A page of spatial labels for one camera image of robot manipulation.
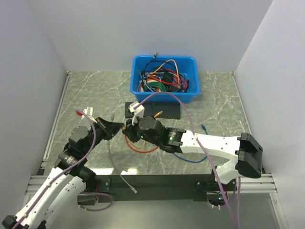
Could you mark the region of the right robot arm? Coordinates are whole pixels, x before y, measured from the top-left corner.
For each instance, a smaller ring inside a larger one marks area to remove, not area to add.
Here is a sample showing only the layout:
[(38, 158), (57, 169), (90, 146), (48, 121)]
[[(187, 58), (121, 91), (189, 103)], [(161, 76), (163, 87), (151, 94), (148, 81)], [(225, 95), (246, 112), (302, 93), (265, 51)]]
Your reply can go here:
[(207, 158), (217, 156), (227, 159), (216, 166), (210, 186), (221, 190), (232, 180), (244, 176), (257, 179), (262, 175), (263, 148), (249, 133), (223, 137), (193, 133), (190, 130), (165, 127), (152, 116), (127, 120), (123, 134), (133, 143), (145, 140), (167, 153), (199, 153)]

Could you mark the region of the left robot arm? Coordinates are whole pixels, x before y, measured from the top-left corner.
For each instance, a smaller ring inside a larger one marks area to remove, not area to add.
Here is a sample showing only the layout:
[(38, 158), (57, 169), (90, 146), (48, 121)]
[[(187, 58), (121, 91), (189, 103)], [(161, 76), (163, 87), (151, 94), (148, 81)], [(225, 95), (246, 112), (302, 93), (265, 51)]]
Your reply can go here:
[(90, 119), (90, 125), (73, 129), (44, 183), (18, 213), (3, 220), (4, 228), (48, 229), (81, 192), (95, 188), (96, 175), (85, 167), (88, 153), (102, 140), (111, 140), (124, 124), (97, 117)]

